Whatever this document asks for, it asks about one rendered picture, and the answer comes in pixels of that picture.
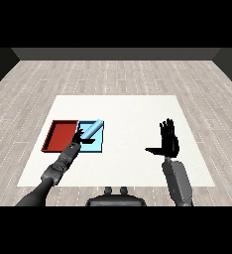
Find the light blue shallow open box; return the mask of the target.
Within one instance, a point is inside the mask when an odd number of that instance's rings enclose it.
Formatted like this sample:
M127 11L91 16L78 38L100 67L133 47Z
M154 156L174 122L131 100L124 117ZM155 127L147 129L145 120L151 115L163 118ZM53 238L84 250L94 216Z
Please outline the light blue shallow open box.
M80 123L83 121L96 121L96 120L80 120L78 122L78 128L80 127ZM80 143L80 152L81 153L101 153L102 152L102 144L103 144L103 126L90 138L94 139L92 144L82 144Z

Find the red shallow open box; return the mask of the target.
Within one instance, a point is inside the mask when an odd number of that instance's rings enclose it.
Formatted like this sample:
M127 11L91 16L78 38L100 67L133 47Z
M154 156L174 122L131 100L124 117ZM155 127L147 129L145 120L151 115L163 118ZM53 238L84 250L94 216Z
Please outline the red shallow open box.
M44 153L61 153L72 140L77 123L77 120L54 120L41 151Z

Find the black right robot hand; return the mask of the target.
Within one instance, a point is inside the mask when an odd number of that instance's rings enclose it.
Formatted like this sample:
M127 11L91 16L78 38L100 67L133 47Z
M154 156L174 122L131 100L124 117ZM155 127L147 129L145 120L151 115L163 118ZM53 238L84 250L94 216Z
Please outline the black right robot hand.
M174 133L174 122L167 119L160 124L162 147L161 148L146 148L146 151L169 158L176 158L179 152L178 138Z

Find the dark grey robot body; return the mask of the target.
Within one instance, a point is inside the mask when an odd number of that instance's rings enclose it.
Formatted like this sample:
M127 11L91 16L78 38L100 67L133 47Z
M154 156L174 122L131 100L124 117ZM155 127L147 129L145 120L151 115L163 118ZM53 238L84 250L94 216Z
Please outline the dark grey robot body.
M104 194L90 198L86 206L146 206L140 197L128 194L126 187L120 188L119 194L113 194L111 187L104 189Z

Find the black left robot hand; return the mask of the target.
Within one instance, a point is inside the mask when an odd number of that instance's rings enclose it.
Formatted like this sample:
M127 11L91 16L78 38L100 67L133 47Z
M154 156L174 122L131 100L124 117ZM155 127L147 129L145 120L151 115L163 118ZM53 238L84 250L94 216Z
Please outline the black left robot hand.
M77 130L76 133L73 135L71 142L72 143L82 143L82 144L92 144L94 139L82 139L81 135L83 134L83 130Z

